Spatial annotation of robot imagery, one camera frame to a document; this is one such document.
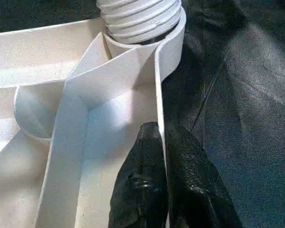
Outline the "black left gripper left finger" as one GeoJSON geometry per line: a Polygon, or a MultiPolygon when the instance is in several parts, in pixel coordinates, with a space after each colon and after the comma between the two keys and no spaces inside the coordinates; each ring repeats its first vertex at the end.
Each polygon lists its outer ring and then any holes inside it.
{"type": "Polygon", "coordinates": [[[162,138],[157,122],[141,125],[110,200],[110,228],[163,228],[168,214],[162,138]]]}

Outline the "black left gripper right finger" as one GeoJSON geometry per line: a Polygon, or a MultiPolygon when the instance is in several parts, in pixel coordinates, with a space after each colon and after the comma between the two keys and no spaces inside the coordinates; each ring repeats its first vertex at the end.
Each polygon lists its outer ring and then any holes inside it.
{"type": "Polygon", "coordinates": [[[172,228],[241,228],[218,170],[186,128],[165,127],[172,228]]]}

